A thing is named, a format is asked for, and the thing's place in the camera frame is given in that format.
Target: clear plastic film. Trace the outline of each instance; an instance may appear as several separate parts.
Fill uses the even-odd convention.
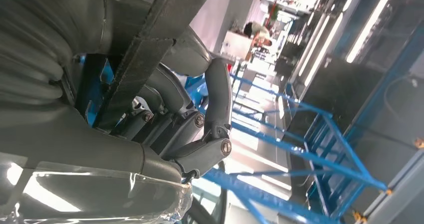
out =
[[[0,153],[1,224],[174,224],[191,185],[135,173],[40,162]]]

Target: person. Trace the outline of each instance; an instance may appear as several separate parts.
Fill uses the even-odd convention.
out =
[[[269,32],[270,31],[265,26],[262,26],[258,22],[247,23],[243,30],[243,34],[248,38],[251,38],[253,35],[252,46],[255,44],[259,46],[272,46],[273,42],[270,40],[271,37]]]

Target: mechanical hinge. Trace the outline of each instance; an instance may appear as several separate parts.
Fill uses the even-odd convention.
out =
[[[200,139],[181,147],[167,159],[179,165],[186,179],[200,178],[227,157],[231,149],[231,141],[227,138],[208,142]]]

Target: screw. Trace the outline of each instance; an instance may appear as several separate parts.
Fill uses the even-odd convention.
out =
[[[205,124],[205,117],[200,114],[196,117],[194,124],[196,124],[196,127],[201,128]]]
[[[229,140],[224,140],[221,143],[221,152],[224,156],[228,156],[231,153],[231,142]]]
[[[147,112],[146,114],[144,114],[144,116],[143,116],[143,120],[144,120],[145,122],[148,122],[148,121],[150,121],[150,119],[152,119],[152,117],[153,117],[153,114],[152,114],[152,113],[150,113],[150,112]]]

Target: cable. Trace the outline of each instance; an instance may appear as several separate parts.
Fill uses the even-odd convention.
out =
[[[387,99],[387,95],[388,95],[389,89],[394,84],[396,84],[396,83],[398,83],[398,82],[400,82],[402,80],[408,80],[408,81],[410,81],[410,83],[412,84],[413,87],[417,87],[417,85],[418,85],[414,79],[411,79],[411,76],[410,75],[405,75],[405,76],[399,77],[399,78],[393,80],[391,83],[389,83],[387,85],[387,87],[385,88],[385,91],[384,91],[383,101],[384,101],[384,105],[386,106],[386,108],[388,109],[388,111],[391,112],[391,114],[395,117],[396,121],[399,124],[401,124],[401,126],[407,127],[408,126],[408,123],[401,116],[399,116],[399,114],[393,109],[393,107],[390,105],[390,103],[388,102],[388,99]],[[404,128],[404,130],[412,136],[412,143],[413,143],[415,141],[416,135],[413,135],[412,132],[410,131],[410,129],[405,129]]]
[[[296,186],[298,186],[298,187],[303,187],[305,184],[306,184],[306,182],[307,182],[307,180],[309,179],[309,177],[310,177],[311,175],[309,174],[307,177],[306,177],[306,179],[305,179],[305,181],[302,183],[302,184],[296,184]]]

